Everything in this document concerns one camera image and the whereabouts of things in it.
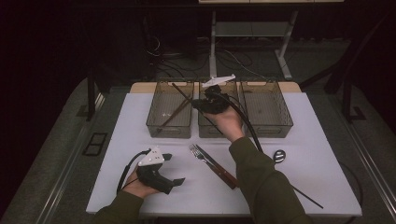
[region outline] black cable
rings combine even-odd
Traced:
[[[127,187],[128,185],[134,183],[136,180],[138,180],[139,178],[133,179],[131,180],[129,183],[125,184],[124,187],[122,187],[123,189],[125,189],[125,187]]]
[[[139,153],[137,153],[128,163],[128,165],[125,166],[124,171],[122,172],[120,181],[119,181],[119,185],[117,186],[117,193],[119,193],[119,191],[122,189],[122,184],[124,182],[125,176],[128,174],[129,169],[131,168],[132,163],[134,162],[134,160],[137,159],[137,157],[141,156],[141,155],[147,155],[149,152],[151,151],[151,149],[146,150],[146,151],[141,151]]]
[[[183,74],[179,70],[177,70],[177,68],[175,68],[173,66],[170,66],[170,65],[167,65],[167,64],[164,64],[164,63],[161,63],[161,65],[163,65],[165,67],[168,67],[168,68],[174,69],[175,71],[177,71],[180,74],[181,77],[184,77]]]
[[[247,128],[250,130],[250,134],[254,140],[254,143],[256,144],[257,149],[263,153],[262,145],[260,145],[259,138],[257,137],[256,132],[254,132],[253,126],[251,126],[251,123],[248,120],[248,117],[245,116],[245,114],[241,111],[241,109],[238,106],[236,106],[236,104],[234,104],[231,100],[227,99],[226,97],[224,97],[221,94],[218,94],[216,92],[208,92],[207,94],[216,95],[216,96],[222,98],[236,111],[236,113],[238,113],[238,115],[241,117],[241,119],[246,123]]]
[[[161,69],[159,67],[157,67],[158,70],[164,72],[166,75],[168,75],[169,77],[173,77],[170,73],[168,73],[165,69]]]

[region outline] transparent container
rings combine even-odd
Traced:
[[[293,121],[275,80],[246,77],[239,86],[241,103],[258,137],[284,138]]]
[[[192,98],[193,79],[159,79],[146,122],[148,131],[155,138],[191,138],[192,106],[172,83]]]

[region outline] fork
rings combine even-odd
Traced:
[[[213,165],[210,161],[207,161],[204,155],[194,146],[190,145],[190,151],[194,157],[200,161],[203,161],[210,169],[222,179],[231,189],[236,187],[235,183],[231,181],[227,176],[225,176],[215,165]]]

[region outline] green sleeve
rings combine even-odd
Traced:
[[[256,149],[247,137],[230,146],[236,177],[256,224],[313,223],[305,214],[289,180],[275,169],[271,158]]]
[[[125,191],[120,191],[113,203],[99,210],[92,224],[132,224],[137,223],[143,199]]]

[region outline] tabletop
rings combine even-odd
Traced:
[[[310,216],[361,216],[361,207],[335,158],[315,111],[305,93],[292,82],[279,83],[293,119],[293,127],[285,138],[260,138],[263,152],[273,155],[278,149],[288,157],[276,165],[290,183],[323,208],[296,192],[305,212]],[[197,115],[193,110],[190,139],[151,138],[146,119],[155,83],[135,83],[122,106],[92,196],[88,213],[95,213],[110,204],[124,166],[138,152],[159,147],[173,155],[160,169],[169,179],[185,177],[181,186],[170,194],[147,197],[141,217],[232,217],[249,216],[248,204],[240,189],[230,189],[189,151],[190,144],[204,148],[232,175],[235,164],[228,152],[230,143],[223,138],[198,136]]]

